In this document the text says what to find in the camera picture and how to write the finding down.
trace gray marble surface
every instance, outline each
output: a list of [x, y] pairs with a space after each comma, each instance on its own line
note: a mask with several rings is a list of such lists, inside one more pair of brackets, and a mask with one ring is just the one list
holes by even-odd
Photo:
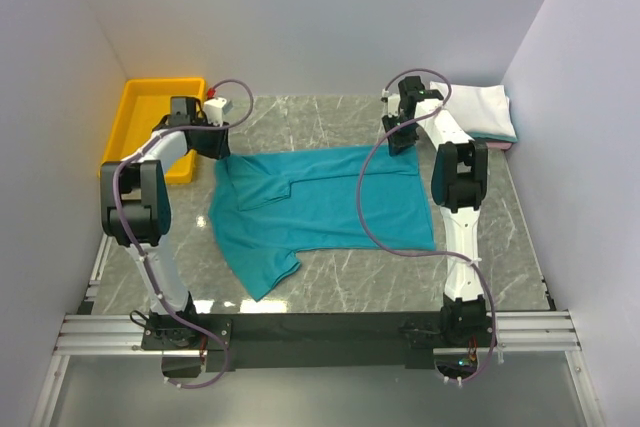
[[[235, 101], [232, 119], [247, 108]], [[382, 134], [379, 98], [369, 96], [258, 97], [254, 115], [230, 134], [239, 154], [372, 144]], [[417, 145], [429, 191], [435, 150], [423, 134]], [[438, 310], [444, 258], [409, 259], [376, 250], [299, 253], [301, 267], [261, 302], [254, 302], [227, 267], [207, 212], [215, 189], [213, 162], [198, 158], [191, 184], [170, 186], [170, 232], [182, 279], [201, 312], [373, 312]], [[438, 247], [445, 246], [440, 213], [431, 203]], [[480, 268], [500, 310], [547, 310], [545, 286], [524, 224], [505, 156], [490, 151], [489, 188], [478, 227]], [[111, 243], [94, 314], [148, 308], [133, 261]]]

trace cable tie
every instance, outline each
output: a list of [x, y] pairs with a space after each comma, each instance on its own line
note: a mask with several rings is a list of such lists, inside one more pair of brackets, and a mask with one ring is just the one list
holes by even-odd
[[469, 259], [469, 260], [465, 261], [465, 264], [467, 264], [469, 267], [471, 267], [472, 264], [475, 264], [476, 267], [477, 267], [480, 262], [482, 262], [482, 258], [481, 257], [476, 257], [475, 259]]

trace clothing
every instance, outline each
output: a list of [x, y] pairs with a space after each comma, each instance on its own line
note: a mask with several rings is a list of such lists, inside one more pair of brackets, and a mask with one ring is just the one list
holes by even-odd
[[[355, 190], [370, 146], [232, 155], [216, 162], [209, 217], [229, 267], [259, 300], [300, 267], [296, 252], [373, 249]], [[396, 249], [435, 248], [415, 148], [379, 149], [362, 185], [371, 230]]]
[[[429, 88], [439, 90], [443, 96], [448, 92], [447, 85], [442, 82], [431, 82]], [[511, 123], [510, 103], [504, 85], [452, 85], [451, 98], [445, 109], [460, 128], [474, 139], [514, 143], [518, 137]]]

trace cable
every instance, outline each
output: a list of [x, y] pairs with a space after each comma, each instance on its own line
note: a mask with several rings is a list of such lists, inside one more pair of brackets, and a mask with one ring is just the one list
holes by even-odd
[[132, 310], [131, 312], [129, 312], [129, 320], [131, 320], [131, 322], [133, 322], [134, 324], [136, 324], [138, 327], [142, 327], [143, 329], [146, 329], [147, 326], [145, 324], [143, 324], [142, 322], [136, 320], [133, 318], [133, 314], [136, 314], [138, 317], [142, 318], [145, 323], [149, 322], [149, 317], [147, 317], [146, 315], [144, 315], [142, 312], [140, 312], [139, 310]]
[[447, 84], [447, 95], [442, 101], [442, 104], [438, 108], [436, 108], [433, 112], [423, 115], [422, 117], [416, 117], [396, 125], [391, 130], [389, 130], [389, 132], [385, 133], [382, 136], [382, 138], [380, 138], [380, 140], [378, 140], [375, 143], [375, 145], [369, 152], [369, 155], [367, 155], [367, 158], [362, 164], [362, 168], [360, 169], [360, 175], [358, 176], [358, 183], [356, 185], [356, 209], [358, 211], [358, 219], [360, 220], [360, 224], [362, 225], [362, 228], [364, 229], [365, 233], [382, 250], [385, 250], [394, 255], [399, 255], [401, 257], [434, 257], [434, 256], [440, 256], [440, 255], [455, 257], [469, 264], [471, 268], [475, 271], [475, 273], [478, 275], [478, 279], [480, 280], [480, 285], [482, 286], [482, 290], [484, 291], [484, 293], [487, 295], [487, 300], [489, 301], [489, 306], [491, 308], [491, 343], [489, 345], [487, 359], [478, 366], [478, 369], [473, 374], [471, 374], [469, 377], [465, 379], [462, 379], [462, 382], [468, 382], [469, 380], [472, 380], [476, 378], [478, 375], [480, 375], [489, 366], [489, 363], [491, 362], [491, 356], [493, 355], [493, 349], [497, 343], [496, 306], [493, 300], [493, 296], [491, 295], [491, 290], [489, 289], [489, 284], [487, 283], [487, 280], [482, 275], [482, 272], [480, 272], [480, 269], [478, 268], [476, 261], [470, 259], [466, 255], [460, 254], [459, 252], [451, 252], [448, 250], [434, 250], [430, 252], [429, 251], [407, 252], [407, 251], [392, 249], [391, 247], [388, 247], [387, 245], [383, 244], [375, 236], [375, 234], [371, 231], [371, 229], [369, 229], [369, 226], [367, 225], [367, 221], [364, 218], [364, 214], [362, 213], [362, 199], [361, 199], [362, 181], [364, 180], [364, 173], [367, 170], [367, 166], [369, 165], [369, 162], [371, 162], [371, 159], [373, 158], [378, 148], [380, 148], [382, 143], [386, 141], [389, 137], [391, 137], [398, 130], [403, 129], [409, 125], [416, 124], [422, 120], [428, 119], [429, 117], [433, 117], [434, 115], [437, 115], [444, 108], [444, 106], [447, 104], [447, 102], [451, 98], [451, 82], [449, 82], [449, 80], [441, 73], [431, 69], [416, 68], [416, 69], [405, 70], [404, 72], [399, 73], [393, 79], [391, 79], [391, 81], [389, 81], [389, 83], [385, 86], [385, 90], [389, 90], [389, 87], [391, 87], [391, 84], [393, 84], [393, 82], [395, 82], [397, 79], [399, 79], [403, 75], [410, 74], [412, 72], [426, 72], [428, 74], [432, 74], [440, 78], [445, 84]]
[[247, 113], [240, 120], [238, 120], [237, 122], [234, 122], [232, 124], [222, 125], [222, 126], [186, 125], [186, 126], [172, 127], [170, 129], [162, 130], [159, 135], [157, 135], [155, 137], [152, 137], [151, 140], [149, 142], [147, 142], [135, 154], [133, 154], [128, 159], [123, 160], [118, 165], [118, 167], [116, 167], [116, 170], [115, 170], [115, 172], [113, 174], [113, 182], [112, 182], [113, 197], [114, 197], [115, 204], [116, 204], [116, 211], [118, 212], [118, 217], [120, 218], [120, 223], [122, 224], [122, 229], [127, 234], [127, 237], [129, 238], [129, 241], [131, 242], [131, 245], [133, 245], [136, 248], [136, 250], [138, 251], [138, 254], [140, 255], [140, 258], [142, 259], [142, 264], [143, 264], [144, 270], [145, 270], [145, 272], [147, 274], [147, 277], [149, 278], [149, 282], [150, 282], [151, 287], [153, 289], [153, 293], [158, 298], [158, 301], [160, 302], [160, 305], [162, 305], [164, 310], [167, 311], [167, 314], [169, 314], [174, 320], [176, 320], [177, 322], [181, 323], [185, 327], [188, 327], [188, 328], [190, 328], [192, 330], [200, 332], [203, 335], [206, 335], [211, 340], [213, 340], [214, 342], [219, 344], [220, 347], [222, 348], [222, 350], [224, 351], [224, 364], [222, 366], [222, 369], [220, 369], [220, 372], [218, 372], [216, 374], [216, 376], [213, 377], [212, 379], [207, 380], [206, 382], [202, 382], [200, 384], [182, 384], [182, 383], [180, 383], [180, 382], [178, 382], [177, 380], [174, 380], [174, 379], [168, 379], [167, 380], [170, 384], [175, 385], [176, 387], [182, 388], [182, 389], [199, 389], [199, 388], [202, 388], [202, 387], [208, 387], [209, 385], [212, 385], [212, 384], [216, 383], [218, 380], [220, 380], [220, 378], [225, 374], [225, 372], [227, 372], [227, 370], [229, 370], [229, 365], [231, 363], [231, 357], [230, 357], [230, 354], [229, 354], [229, 349], [228, 349], [227, 345], [222, 341], [222, 339], [220, 339], [220, 337], [218, 337], [213, 332], [210, 332], [207, 329], [204, 329], [204, 328], [202, 328], [202, 327], [200, 327], [198, 325], [195, 325], [195, 324], [189, 322], [188, 320], [185, 320], [185, 319], [181, 318], [175, 312], [175, 310], [173, 310], [171, 305], [169, 305], [169, 303], [165, 300], [164, 294], [162, 293], [162, 291], [160, 290], [160, 286], [158, 285], [158, 281], [155, 278], [155, 276], [153, 275], [153, 270], [151, 269], [151, 264], [149, 263], [149, 258], [147, 256], [147, 253], [142, 248], [142, 245], [140, 245], [140, 242], [138, 242], [138, 239], [136, 239], [136, 236], [134, 235], [133, 230], [131, 230], [131, 225], [129, 224], [129, 222], [127, 221], [127, 219], [126, 219], [126, 217], [124, 215], [124, 209], [122, 207], [122, 200], [120, 199], [120, 195], [119, 195], [119, 192], [120, 192], [120, 174], [122, 173], [122, 171], [124, 170], [124, 168], [127, 165], [129, 165], [131, 163], [134, 163], [134, 162], [137, 162], [138, 160], [140, 160], [154, 145], [156, 145], [160, 141], [160, 139], [162, 139], [163, 137], [165, 137], [165, 136], [167, 136], [167, 135], [169, 135], [169, 134], [171, 134], [173, 132], [182, 132], [182, 131], [186, 131], [186, 130], [209, 130], [209, 131], [227, 130], [227, 129], [231, 129], [233, 127], [237, 127], [238, 125], [242, 124], [245, 120], [247, 120], [249, 118], [249, 116], [251, 115], [251, 113], [253, 112], [253, 106], [254, 106], [254, 98], [253, 98], [253, 93], [251, 92], [251, 89], [249, 88], [249, 86], [247, 84], [245, 84], [241, 80], [237, 80], [237, 79], [221, 80], [220, 82], [215, 84], [212, 87], [212, 89], [216, 90], [216, 89], [218, 89], [218, 87], [220, 87], [222, 85], [225, 85], [225, 84], [238, 84], [241, 87], [243, 87], [247, 91], [247, 94], [249, 95], [249, 109], [247, 110]]

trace white connector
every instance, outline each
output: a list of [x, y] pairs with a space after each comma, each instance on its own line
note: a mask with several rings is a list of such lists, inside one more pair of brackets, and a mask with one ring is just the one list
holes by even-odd
[[480, 267], [480, 262], [482, 262], [482, 257], [470, 259], [467, 262], [465, 262], [465, 264], [467, 264], [469, 267], [471, 267], [472, 265], [475, 265], [476, 267]]
[[233, 103], [224, 97], [214, 97], [204, 103], [202, 110], [207, 116], [207, 120], [214, 126], [219, 127], [224, 123], [224, 116], [231, 112]]

